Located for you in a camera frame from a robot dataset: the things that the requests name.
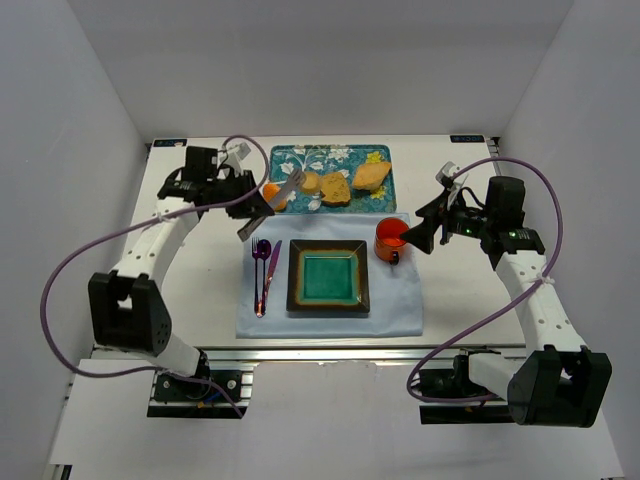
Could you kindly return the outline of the small round bread roll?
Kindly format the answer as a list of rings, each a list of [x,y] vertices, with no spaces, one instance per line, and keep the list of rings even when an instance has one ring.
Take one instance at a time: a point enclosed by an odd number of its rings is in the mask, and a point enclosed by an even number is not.
[[[321,177],[313,172],[305,172],[305,179],[300,186],[300,191],[307,195],[314,195],[320,192],[321,190]]]

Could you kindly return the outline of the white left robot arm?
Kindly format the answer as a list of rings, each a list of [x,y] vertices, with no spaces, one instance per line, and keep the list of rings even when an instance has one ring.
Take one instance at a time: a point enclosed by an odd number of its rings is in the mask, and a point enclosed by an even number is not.
[[[178,197],[158,201],[170,219],[153,219],[133,249],[107,274],[89,281],[98,344],[150,362],[179,378],[203,379],[204,352],[181,340],[160,287],[195,212],[183,216]],[[374,248],[384,218],[373,214],[276,215],[258,231],[278,240],[265,279],[242,281],[236,334],[245,339],[349,339],[420,336],[424,329],[421,281],[412,254],[399,265]]]

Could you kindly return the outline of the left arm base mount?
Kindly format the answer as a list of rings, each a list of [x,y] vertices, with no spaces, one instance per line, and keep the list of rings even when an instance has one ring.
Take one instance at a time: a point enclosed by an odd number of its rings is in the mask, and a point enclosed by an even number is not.
[[[249,405],[253,385],[250,364],[213,363],[210,380],[216,383],[244,414]],[[231,419],[240,416],[226,397],[216,388],[179,381],[167,375],[155,375],[147,408],[148,418],[164,419]]]

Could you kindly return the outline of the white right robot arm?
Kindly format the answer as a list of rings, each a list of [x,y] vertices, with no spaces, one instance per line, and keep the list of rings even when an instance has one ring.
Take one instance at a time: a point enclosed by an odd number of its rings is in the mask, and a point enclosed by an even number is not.
[[[527,357],[505,358],[488,348],[455,356],[448,379],[418,365],[407,382],[423,402],[480,404],[499,398],[519,425],[591,427],[612,374],[604,353],[593,352],[575,331],[544,272],[549,263],[533,229],[524,227],[524,183],[511,177],[489,181],[483,206],[466,204],[452,189],[417,210],[421,223],[403,239],[425,253],[434,235],[446,244],[455,235],[476,238],[504,284],[522,329]]]

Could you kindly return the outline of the brown bread slice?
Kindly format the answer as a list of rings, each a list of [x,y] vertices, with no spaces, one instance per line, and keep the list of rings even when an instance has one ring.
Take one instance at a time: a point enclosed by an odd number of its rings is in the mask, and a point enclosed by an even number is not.
[[[341,172],[333,172],[321,178],[321,201],[329,206],[345,206],[351,200],[349,184]]]

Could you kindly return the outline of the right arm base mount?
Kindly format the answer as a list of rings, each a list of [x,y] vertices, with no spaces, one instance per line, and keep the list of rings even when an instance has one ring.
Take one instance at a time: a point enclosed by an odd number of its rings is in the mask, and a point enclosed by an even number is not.
[[[490,400],[475,400],[490,392],[472,383],[468,374],[469,357],[456,355],[451,368],[429,368],[419,372],[413,383],[415,391],[435,398],[419,407],[422,425],[473,425],[513,423],[506,403],[494,396]]]

